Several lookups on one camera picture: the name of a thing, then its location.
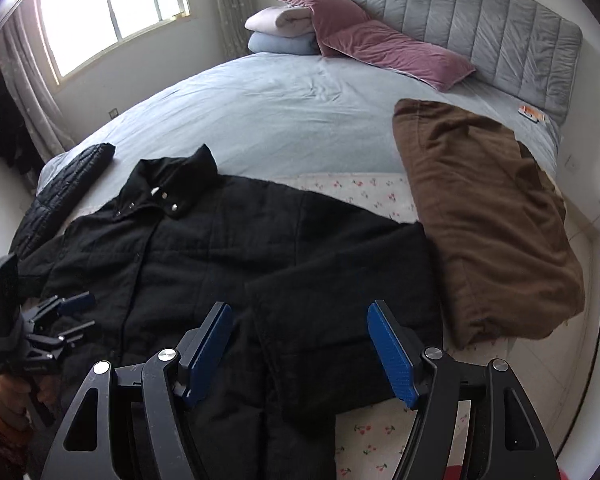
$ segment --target window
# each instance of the window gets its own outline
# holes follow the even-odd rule
[[[56,74],[156,23],[186,16],[186,0],[37,0],[43,41]]]

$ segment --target sheer curtain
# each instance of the sheer curtain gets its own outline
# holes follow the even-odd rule
[[[244,22],[253,14],[251,0],[216,0],[220,13],[222,44],[228,59],[246,56],[249,53],[249,31]]]
[[[46,162],[74,147],[62,112],[33,56],[21,8],[0,31],[0,70],[42,160]]]

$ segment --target jacket sleeve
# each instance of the jacket sleeve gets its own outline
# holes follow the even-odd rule
[[[104,142],[86,148],[35,198],[11,242],[11,253],[27,258],[51,240],[93,183],[107,169],[116,147]]]

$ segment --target light blue bed sheet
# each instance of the light blue bed sheet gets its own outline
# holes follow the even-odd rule
[[[304,173],[404,173],[392,134],[402,98],[442,101],[515,131],[555,177],[555,123],[518,114],[519,99],[469,78],[440,93],[353,59],[254,54],[185,79],[127,110],[43,169],[38,190],[84,148],[116,146],[106,172],[80,203],[116,196],[141,158],[189,156],[206,143],[220,173],[272,179]]]

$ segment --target human hand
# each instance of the human hand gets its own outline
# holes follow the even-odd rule
[[[59,376],[36,378],[36,383],[40,389],[36,396],[39,402],[47,406],[56,402],[60,386]],[[17,430],[22,430],[28,425],[25,414],[30,392],[31,385],[23,378],[0,376],[0,418]]]

